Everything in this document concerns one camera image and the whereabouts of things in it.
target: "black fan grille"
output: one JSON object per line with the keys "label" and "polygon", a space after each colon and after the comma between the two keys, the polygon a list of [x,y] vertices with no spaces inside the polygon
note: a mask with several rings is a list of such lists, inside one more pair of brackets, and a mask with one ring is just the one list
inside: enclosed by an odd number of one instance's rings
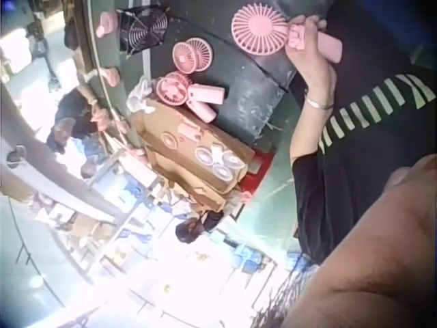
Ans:
{"label": "black fan grille", "polygon": [[142,51],[163,41],[168,19],[160,10],[145,10],[130,17],[130,28],[125,40],[129,54]]}

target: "hand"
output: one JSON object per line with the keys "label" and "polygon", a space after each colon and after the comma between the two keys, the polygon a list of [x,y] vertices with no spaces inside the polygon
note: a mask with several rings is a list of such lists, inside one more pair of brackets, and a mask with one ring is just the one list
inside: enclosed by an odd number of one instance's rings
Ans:
{"label": "hand", "polygon": [[286,44],[285,52],[307,83],[308,97],[321,105],[331,104],[337,75],[318,49],[318,30],[326,28],[326,20],[301,15],[290,21],[290,25],[293,24],[305,24],[305,49],[297,51]]}
{"label": "hand", "polygon": [[111,125],[111,119],[109,118],[109,113],[106,109],[101,109],[99,105],[94,105],[92,109],[93,116],[91,122],[97,124],[97,129],[105,131],[109,125]]}

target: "table surface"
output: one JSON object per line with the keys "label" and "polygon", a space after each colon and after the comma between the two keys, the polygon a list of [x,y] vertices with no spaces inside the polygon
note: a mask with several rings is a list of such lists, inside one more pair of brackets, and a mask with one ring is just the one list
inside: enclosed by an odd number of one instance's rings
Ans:
{"label": "table surface", "polygon": [[[134,6],[141,5],[141,0],[131,2]],[[287,18],[298,14],[325,15],[331,2],[332,0],[263,1],[263,3],[280,10]],[[225,103],[214,107],[218,112],[218,117],[213,124],[245,144],[253,146],[262,135],[266,123],[271,119],[274,109],[284,95],[284,91],[278,84],[287,87],[295,70],[286,58],[284,51],[267,57],[251,56],[251,60],[238,50],[231,35],[231,20],[234,13],[248,3],[252,3],[252,1],[172,1],[171,15],[181,17],[183,20],[174,17],[170,19],[165,42],[153,48],[150,55],[152,78],[158,78],[175,70],[171,52],[176,42],[192,37],[206,39],[212,45],[214,61],[205,72],[193,74],[193,81],[226,88]],[[125,8],[129,5],[129,1],[84,0],[84,4],[88,9],[91,8],[95,28],[102,11]],[[119,40],[115,34],[102,39],[94,39],[100,65],[102,67],[118,67],[122,74],[122,83],[114,88],[107,87],[107,92],[112,106],[122,115],[128,117],[126,99],[143,75],[143,55],[136,54],[126,59],[125,54],[119,51]],[[261,66],[268,74],[262,72],[257,65]],[[98,78],[91,80],[90,85],[101,98],[104,98]],[[129,134],[129,139],[134,144],[139,142],[135,133]]]}

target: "silver bracelet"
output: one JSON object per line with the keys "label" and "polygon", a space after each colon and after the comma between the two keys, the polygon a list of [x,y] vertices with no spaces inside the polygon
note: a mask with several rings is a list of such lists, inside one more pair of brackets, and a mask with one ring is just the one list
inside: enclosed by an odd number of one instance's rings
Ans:
{"label": "silver bracelet", "polygon": [[329,109],[332,109],[334,107],[334,104],[331,105],[321,105],[318,102],[312,101],[310,98],[308,98],[308,89],[305,90],[305,100],[314,108],[316,109],[322,109],[324,111],[328,111]]}

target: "black shirt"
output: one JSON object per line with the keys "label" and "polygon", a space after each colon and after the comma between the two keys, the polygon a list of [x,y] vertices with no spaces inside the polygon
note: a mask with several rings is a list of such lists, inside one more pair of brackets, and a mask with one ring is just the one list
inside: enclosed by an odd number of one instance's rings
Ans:
{"label": "black shirt", "polygon": [[76,120],[72,131],[72,137],[75,139],[84,139],[98,130],[97,124],[91,122],[91,106],[76,88],[68,92],[59,102],[55,123],[64,118]]}
{"label": "black shirt", "polygon": [[[318,264],[380,197],[397,168],[436,152],[434,72],[413,67],[365,13],[350,10],[338,17],[341,24],[329,18],[331,34],[344,45],[336,107],[319,150],[293,164],[299,241]],[[360,21],[367,29],[359,29]],[[370,47],[366,40],[372,38],[379,41]]]}

